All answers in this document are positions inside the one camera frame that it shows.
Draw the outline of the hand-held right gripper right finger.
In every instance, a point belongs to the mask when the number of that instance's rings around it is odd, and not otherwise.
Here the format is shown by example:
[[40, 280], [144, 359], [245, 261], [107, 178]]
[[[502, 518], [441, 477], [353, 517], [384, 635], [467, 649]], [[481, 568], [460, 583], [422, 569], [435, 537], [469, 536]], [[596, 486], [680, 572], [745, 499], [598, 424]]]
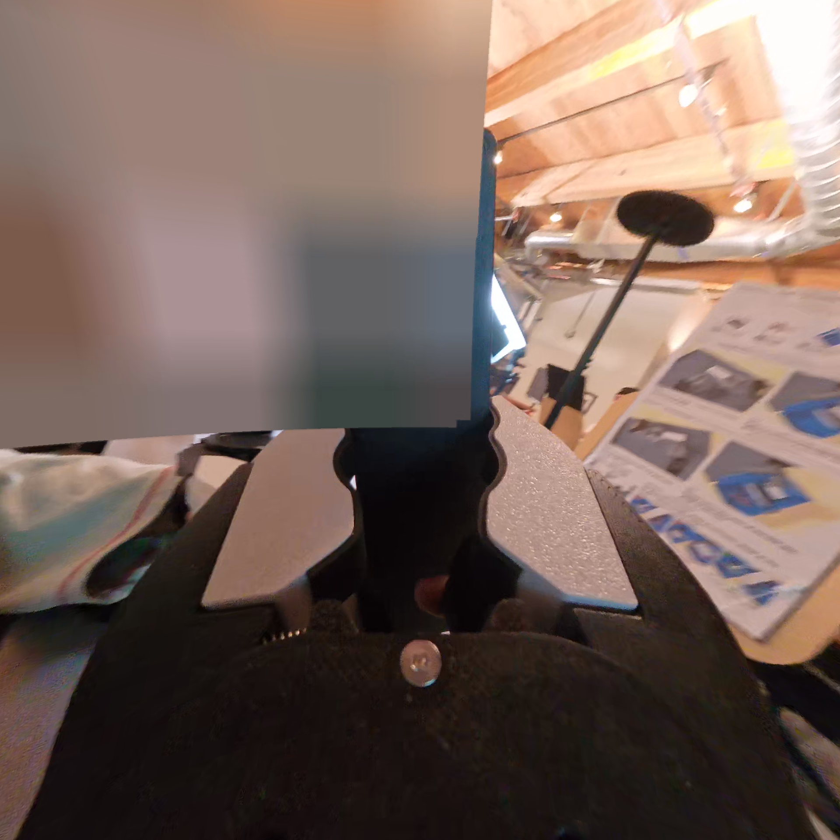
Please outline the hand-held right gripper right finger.
[[516, 586], [549, 604], [633, 613], [638, 606], [582, 462], [501, 395], [490, 399], [498, 472], [484, 533], [512, 563]]

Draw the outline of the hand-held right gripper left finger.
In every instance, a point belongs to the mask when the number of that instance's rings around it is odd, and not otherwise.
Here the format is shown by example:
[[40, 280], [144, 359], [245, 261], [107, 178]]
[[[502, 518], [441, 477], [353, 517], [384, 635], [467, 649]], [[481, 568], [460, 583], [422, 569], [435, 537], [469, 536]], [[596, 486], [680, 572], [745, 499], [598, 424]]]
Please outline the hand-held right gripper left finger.
[[285, 430], [255, 457], [202, 608], [268, 606], [283, 629], [305, 629], [315, 601], [352, 595], [361, 547], [354, 490], [336, 465], [345, 435]]

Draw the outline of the dark grey slim usb hub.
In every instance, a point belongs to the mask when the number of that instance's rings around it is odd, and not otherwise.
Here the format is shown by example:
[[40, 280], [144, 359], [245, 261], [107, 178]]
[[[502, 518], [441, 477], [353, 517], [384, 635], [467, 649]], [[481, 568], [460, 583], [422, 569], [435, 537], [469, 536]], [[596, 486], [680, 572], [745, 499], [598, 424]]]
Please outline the dark grey slim usb hub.
[[491, 303], [497, 142], [482, 137], [469, 414], [454, 427], [352, 432], [367, 569], [357, 593], [366, 633], [427, 632], [436, 619], [415, 602], [417, 582], [446, 577], [478, 534], [480, 502], [496, 474], [490, 444], [490, 360], [501, 338]]

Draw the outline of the person's left forearm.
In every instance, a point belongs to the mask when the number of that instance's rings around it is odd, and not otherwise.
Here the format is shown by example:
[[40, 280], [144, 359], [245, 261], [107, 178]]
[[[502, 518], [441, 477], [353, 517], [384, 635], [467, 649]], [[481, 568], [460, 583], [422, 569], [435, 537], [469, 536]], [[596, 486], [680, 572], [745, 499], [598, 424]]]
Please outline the person's left forearm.
[[1, 453], [1, 613], [125, 599], [192, 514], [192, 477], [104, 455]]

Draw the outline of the person's right hand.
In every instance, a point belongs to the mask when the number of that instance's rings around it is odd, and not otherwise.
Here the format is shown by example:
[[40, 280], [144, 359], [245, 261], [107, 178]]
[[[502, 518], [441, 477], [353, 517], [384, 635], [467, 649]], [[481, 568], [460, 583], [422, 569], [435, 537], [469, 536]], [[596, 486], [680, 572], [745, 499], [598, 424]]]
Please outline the person's right hand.
[[414, 586], [414, 601], [417, 607], [425, 614], [444, 617], [447, 584], [447, 574], [418, 580]]

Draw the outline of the lit monitor screen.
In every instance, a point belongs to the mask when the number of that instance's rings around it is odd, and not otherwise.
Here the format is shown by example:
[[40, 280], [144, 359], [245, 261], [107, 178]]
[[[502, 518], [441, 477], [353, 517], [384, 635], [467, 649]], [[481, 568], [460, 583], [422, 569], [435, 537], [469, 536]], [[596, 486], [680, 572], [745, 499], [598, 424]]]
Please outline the lit monitor screen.
[[490, 284], [490, 362], [496, 364], [527, 346], [526, 338], [496, 276]]

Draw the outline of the black disc on pole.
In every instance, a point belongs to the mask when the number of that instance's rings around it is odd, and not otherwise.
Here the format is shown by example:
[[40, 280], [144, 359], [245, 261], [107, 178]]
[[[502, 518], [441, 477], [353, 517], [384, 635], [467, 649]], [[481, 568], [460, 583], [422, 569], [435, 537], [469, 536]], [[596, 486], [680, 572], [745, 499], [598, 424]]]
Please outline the black disc on pole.
[[655, 246], [696, 246], [709, 238], [715, 226], [715, 216], [705, 204], [676, 192], [630, 193], [617, 205], [616, 217], [628, 233], [640, 237], [643, 243], [575, 367], [564, 381], [549, 414], [542, 421], [549, 431], [574, 395], [579, 380]]

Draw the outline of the silver ventilation duct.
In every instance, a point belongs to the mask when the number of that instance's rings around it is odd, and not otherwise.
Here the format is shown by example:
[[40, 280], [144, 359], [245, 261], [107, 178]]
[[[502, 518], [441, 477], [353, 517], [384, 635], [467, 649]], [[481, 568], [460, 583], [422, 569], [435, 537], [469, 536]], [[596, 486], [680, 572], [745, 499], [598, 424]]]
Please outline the silver ventilation duct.
[[786, 222], [720, 219], [700, 256], [687, 261], [774, 258], [803, 254], [838, 240], [838, 2], [708, 2], [687, 13], [644, 18], [638, 3], [621, 2], [594, 18], [591, 59], [558, 65], [550, 80], [526, 94], [556, 98], [603, 81], [654, 58], [682, 63], [680, 75], [700, 87], [703, 39], [744, 21], [754, 21], [764, 62], [774, 84], [781, 118], [722, 128], [702, 93], [708, 140], [700, 136], [656, 143], [602, 158], [558, 164], [535, 178], [525, 194], [570, 203], [617, 197], [643, 189], [701, 190], [749, 186], [763, 178], [789, 175], [800, 193], [803, 213]]

